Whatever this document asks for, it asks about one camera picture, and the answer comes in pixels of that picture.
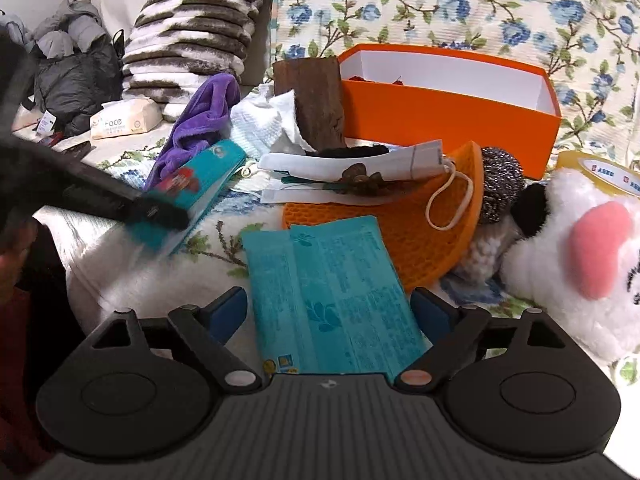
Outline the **yellow packing tape roll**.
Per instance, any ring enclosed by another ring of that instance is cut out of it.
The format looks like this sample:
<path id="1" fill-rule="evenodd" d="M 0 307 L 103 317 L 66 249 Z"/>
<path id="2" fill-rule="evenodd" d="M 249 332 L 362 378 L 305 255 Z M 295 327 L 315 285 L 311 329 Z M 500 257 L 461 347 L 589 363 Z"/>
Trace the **yellow packing tape roll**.
<path id="1" fill-rule="evenodd" d="M 610 195 L 640 197 L 640 177 L 609 160 L 578 151 L 564 151 L 556 158 L 555 168 L 575 169 L 594 182 L 596 188 Z"/>

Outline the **beige tissue pack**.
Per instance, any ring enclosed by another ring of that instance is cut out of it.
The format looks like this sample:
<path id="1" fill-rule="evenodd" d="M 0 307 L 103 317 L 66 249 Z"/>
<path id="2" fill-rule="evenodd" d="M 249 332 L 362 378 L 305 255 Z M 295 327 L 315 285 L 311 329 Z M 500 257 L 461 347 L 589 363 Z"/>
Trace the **beige tissue pack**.
<path id="1" fill-rule="evenodd" d="M 90 133 L 94 140 L 132 136 L 147 133 L 162 120 L 160 107 L 148 98 L 107 102 L 90 118 Z"/>

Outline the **brown wooden block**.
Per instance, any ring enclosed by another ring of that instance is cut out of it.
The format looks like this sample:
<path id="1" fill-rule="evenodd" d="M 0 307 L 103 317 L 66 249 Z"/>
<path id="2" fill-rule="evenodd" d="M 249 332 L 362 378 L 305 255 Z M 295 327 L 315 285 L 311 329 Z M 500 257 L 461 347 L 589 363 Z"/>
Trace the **brown wooden block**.
<path id="1" fill-rule="evenodd" d="M 290 58 L 272 66 L 274 93 L 294 91 L 296 124 L 317 152 L 344 148 L 340 64 L 328 58 Z"/>

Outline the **steel wool scrubber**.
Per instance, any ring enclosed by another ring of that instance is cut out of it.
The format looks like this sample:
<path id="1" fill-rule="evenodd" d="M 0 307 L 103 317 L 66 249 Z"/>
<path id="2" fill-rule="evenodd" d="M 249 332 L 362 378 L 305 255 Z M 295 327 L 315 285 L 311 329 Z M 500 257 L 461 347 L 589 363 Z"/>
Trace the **steel wool scrubber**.
<path id="1" fill-rule="evenodd" d="M 484 171 L 483 200 L 479 224 L 499 222 L 511 209 L 525 186 L 518 160 L 502 148 L 481 148 Z"/>

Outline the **floral blue bedspread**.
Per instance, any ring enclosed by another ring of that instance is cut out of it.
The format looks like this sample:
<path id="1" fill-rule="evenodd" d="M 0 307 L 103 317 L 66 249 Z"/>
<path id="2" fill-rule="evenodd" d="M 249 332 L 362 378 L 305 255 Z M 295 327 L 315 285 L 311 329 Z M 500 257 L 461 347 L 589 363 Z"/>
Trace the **floral blue bedspread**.
<path id="1" fill-rule="evenodd" d="M 374 44 L 423 44 L 497 55 L 542 68 L 562 120 L 553 148 L 639 165 L 639 0 L 276 0 L 275 61 L 340 54 Z M 248 162 L 178 254 L 145 262 L 126 232 L 46 209 L 81 324 L 91 330 L 116 304 L 155 318 L 176 304 L 246 285 L 245 233 L 276 230 L 282 209 L 259 193 Z"/>

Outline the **orange cardboard box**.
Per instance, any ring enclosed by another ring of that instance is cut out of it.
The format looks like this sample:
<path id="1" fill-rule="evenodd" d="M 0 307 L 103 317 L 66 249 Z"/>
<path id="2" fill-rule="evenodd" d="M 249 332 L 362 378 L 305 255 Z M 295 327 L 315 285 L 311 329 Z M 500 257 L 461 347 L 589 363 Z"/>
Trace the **orange cardboard box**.
<path id="1" fill-rule="evenodd" d="M 357 44 L 338 57 L 344 135 L 408 146 L 442 141 L 511 153 L 526 177 L 546 170 L 561 111 L 546 72 L 472 51 Z"/>

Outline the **orange silicone honeycomb mat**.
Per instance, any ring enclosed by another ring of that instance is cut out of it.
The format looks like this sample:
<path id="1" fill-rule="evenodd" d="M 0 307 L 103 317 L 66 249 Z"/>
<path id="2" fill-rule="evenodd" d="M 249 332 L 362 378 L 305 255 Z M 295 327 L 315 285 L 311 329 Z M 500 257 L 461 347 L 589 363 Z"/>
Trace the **orange silicone honeycomb mat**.
<path id="1" fill-rule="evenodd" d="M 288 203 L 282 224 L 316 226 L 373 216 L 406 292 L 430 287 L 454 268 L 469 247 L 480 218 L 484 168 L 480 147 L 468 142 L 449 154 L 465 175 L 442 188 L 447 178 L 431 178 L 397 200 L 375 206 Z"/>

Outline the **white knit cloth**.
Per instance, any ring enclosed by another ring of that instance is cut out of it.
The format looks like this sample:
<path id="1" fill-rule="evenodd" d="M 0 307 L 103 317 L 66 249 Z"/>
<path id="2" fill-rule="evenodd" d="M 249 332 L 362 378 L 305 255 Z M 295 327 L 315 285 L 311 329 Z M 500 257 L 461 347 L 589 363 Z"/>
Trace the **white knit cloth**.
<path id="1" fill-rule="evenodd" d="M 316 151 L 297 125 L 295 91 L 275 94 L 273 84 L 260 84 L 232 107 L 228 138 L 252 159 L 269 153 Z"/>

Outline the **dark grey jacket pile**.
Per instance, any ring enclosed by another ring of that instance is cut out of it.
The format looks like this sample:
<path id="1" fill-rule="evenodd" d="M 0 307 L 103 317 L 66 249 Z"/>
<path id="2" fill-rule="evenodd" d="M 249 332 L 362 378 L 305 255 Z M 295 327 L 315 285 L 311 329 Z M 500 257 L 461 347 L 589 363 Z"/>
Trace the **dark grey jacket pile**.
<path id="1" fill-rule="evenodd" d="M 90 118 L 122 96 L 124 32 L 110 35 L 91 1 L 63 0 L 35 30 L 3 12 L 1 30 L 35 60 L 23 103 L 53 119 L 66 138 L 89 130 Z"/>

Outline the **purple fleece cloth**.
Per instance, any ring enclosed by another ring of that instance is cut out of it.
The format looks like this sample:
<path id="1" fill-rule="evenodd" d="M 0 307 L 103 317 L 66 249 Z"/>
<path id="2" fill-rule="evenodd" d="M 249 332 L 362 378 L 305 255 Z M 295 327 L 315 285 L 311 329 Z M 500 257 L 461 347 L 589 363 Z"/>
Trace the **purple fleece cloth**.
<path id="1" fill-rule="evenodd" d="M 175 122 L 143 189 L 154 188 L 195 155 L 218 142 L 221 130 L 228 125 L 230 110 L 239 102 L 240 86 L 235 76 L 226 73 L 210 76 Z"/>

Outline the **teal wipes packet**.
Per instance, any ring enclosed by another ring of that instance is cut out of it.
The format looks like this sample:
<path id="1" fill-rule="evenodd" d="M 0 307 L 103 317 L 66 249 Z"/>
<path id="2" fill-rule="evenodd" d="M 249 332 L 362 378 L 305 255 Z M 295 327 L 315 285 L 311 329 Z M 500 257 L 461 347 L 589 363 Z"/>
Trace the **teal wipes packet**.
<path id="1" fill-rule="evenodd" d="M 176 252 L 186 237 L 213 207 L 222 189 L 241 168 L 246 155 L 239 145 L 221 140 L 160 181 L 145 195 L 176 206 L 188 214 L 184 228 L 165 228 L 150 220 L 128 226 L 131 237 L 159 256 Z"/>

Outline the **white plush cat toy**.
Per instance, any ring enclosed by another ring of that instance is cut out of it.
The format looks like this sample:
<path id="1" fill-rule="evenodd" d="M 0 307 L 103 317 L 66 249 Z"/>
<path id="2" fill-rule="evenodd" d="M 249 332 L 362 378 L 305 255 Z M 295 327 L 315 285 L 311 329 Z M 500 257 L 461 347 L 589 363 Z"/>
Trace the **white plush cat toy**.
<path id="1" fill-rule="evenodd" d="M 639 201 L 600 191 L 576 169 L 552 172 L 540 230 L 504 254 L 513 296 L 544 308 L 607 363 L 639 348 Z"/>

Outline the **teal tissue packet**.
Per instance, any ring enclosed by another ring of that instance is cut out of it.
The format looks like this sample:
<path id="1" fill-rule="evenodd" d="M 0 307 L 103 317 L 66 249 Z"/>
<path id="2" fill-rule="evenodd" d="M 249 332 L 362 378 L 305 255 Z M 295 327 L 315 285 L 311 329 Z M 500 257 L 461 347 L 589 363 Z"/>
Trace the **teal tissue packet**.
<path id="1" fill-rule="evenodd" d="M 242 236 L 267 374 L 394 379 L 430 348 L 372 216 Z"/>

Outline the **black pompom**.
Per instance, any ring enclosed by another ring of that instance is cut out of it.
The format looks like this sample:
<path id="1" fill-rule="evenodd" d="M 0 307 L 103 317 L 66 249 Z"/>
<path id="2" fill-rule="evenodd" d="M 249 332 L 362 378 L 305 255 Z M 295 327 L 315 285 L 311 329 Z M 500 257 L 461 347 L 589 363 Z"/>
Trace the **black pompom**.
<path id="1" fill-rule="evenodd" d="M 525 238 L 535 236 L 548 216 L 546 186 L 541 183 L 527 185 L 518 194 L 511 206 L 510 214 Z"/>

